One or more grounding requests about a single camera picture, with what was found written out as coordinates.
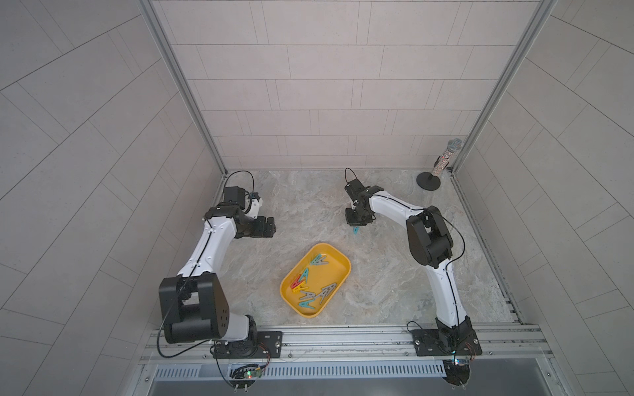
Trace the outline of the grey clothespin tray top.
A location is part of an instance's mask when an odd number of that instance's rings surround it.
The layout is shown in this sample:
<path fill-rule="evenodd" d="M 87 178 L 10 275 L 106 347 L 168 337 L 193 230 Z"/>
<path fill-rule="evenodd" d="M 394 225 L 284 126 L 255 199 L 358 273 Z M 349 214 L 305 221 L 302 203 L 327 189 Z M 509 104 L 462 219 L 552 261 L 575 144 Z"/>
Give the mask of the grey clothespin tray top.
<path fill-rule="evenodd" d="M 328 265 L 330 262 L 328 261 L 328 257 L 325 254 L 318 254 L 310 261 L 310 266 L 318 267 L 323 265 Z"/>

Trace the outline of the yellow plastic storage tray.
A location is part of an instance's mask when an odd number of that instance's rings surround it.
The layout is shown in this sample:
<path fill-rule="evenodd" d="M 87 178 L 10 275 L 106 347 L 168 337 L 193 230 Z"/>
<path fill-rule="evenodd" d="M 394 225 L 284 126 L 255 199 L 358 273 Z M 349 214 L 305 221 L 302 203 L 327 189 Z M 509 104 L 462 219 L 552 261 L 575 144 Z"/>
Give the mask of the yellow plastic storage tray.
<path fill-rule="evenodd" d="M 325 254 L 330 262 L 328 265 L 312 267 L 310 261 L 318 254 Z M 302 293 L 293 293 L 291 284 L 297 279 L 305 268 L 310 269 L 308 275 L 308 281 L 305 285 L 308 286 L 308 290 L 316 294 L 314 303 L 311 305 L 315 307 L 314 310 L 307 310 L 300 307 L 300 297 Z M 352 264 L 347 256 L 340 252 L 336 247 L 327 244 L 319 243 L 312 247 L 307 254 L 295 265 L 295 267 L 287 273 L 285 278 L 279 287 L 280 296 L 282 299 L 300 316 L 303 318 L 315 318 L 321 314 L 324 308 L 330 303 L 334 295 L 341 288 L 343 283 L 347 280 L 349 274 L 352 271 Z M 320 304 L 320 298 L 317 297 L 318 293 L 324 286 L 332 283 L 337 283 L 337 289 L 324 301 L 323 305 Z"/>

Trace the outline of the yellow clothespin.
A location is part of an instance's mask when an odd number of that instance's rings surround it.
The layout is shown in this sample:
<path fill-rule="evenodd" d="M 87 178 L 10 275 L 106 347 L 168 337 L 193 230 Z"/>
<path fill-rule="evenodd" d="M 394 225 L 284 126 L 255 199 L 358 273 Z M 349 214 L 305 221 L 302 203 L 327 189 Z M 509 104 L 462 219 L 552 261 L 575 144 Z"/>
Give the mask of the yellow clothespin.
<path fill-rule="evenodd" d="M 297 285 L 296 287 L 292 288 L 292 292 L 293 293 L 299 293 L 302 290 L 308 290 L 308 286 L 305 285 L 305 284 L 300 284 L 300 285 Z"/>

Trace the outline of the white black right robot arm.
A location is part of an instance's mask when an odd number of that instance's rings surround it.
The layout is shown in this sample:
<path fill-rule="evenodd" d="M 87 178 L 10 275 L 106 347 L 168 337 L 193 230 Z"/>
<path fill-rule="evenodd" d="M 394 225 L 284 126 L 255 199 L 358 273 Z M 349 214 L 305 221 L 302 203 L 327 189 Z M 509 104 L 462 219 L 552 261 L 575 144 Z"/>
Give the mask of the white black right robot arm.
<path fill-rule="evenodd" d="M 452 260 L 454 242 L 440 210 L 435 206 L 411 206 L 379 186 L 363 186 L 358 179 L 347 182 L 344 189 L 351 201 L 345 210 L 348 225 L 365 226 L 377 215 L 383 215 L 405 228 L 409 252 L 428 274 L 442 350 L 450 353 L 467 350 L 468 339 L 474 332 L 457 291 Z"/>

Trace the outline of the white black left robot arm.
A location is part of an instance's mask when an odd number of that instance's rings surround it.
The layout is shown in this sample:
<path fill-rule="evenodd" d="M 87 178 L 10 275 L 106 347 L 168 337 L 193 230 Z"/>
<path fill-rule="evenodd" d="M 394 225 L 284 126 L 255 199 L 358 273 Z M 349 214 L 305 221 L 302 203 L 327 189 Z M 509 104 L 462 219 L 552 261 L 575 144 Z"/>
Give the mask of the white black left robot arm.
<path fill-rule="evenodd" d="M 253 318 L 231 313 L 218 272 L 233 241 L 270 238 L 276 226 L 274 218 L 259 215 L 259 194 L 238 197 L 230 192 L 225 198 L 205 214 L 201 238 L 178 275 L 163 279 L 158 288 L 167 343 L 241 343 L 255 338 Z"/>

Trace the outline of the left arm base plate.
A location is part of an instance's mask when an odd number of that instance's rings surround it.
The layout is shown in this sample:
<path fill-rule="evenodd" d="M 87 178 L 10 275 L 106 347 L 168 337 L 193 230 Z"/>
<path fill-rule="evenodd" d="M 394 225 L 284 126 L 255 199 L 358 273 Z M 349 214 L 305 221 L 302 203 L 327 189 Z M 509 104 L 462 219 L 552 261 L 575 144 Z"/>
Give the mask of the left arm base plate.
<path fill-rule="evenodd" d="M 211 352 L 218 360 L 279 358 L 282 341 L 283 332 L 263 331 L 239 342 L 217 342 Z"/>

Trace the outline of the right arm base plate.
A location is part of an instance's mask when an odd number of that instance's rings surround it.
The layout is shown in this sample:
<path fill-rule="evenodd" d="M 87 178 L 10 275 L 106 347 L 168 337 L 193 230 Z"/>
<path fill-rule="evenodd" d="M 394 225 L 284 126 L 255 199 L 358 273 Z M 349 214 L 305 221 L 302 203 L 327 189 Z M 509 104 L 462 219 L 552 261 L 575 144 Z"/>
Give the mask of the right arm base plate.
<path fill-rule="evenodd" d="M 409 330 L 416 356 L 481 356 L 483 351 L 476 332 L 468 328 L 437 330 L 415 328 Z"/>

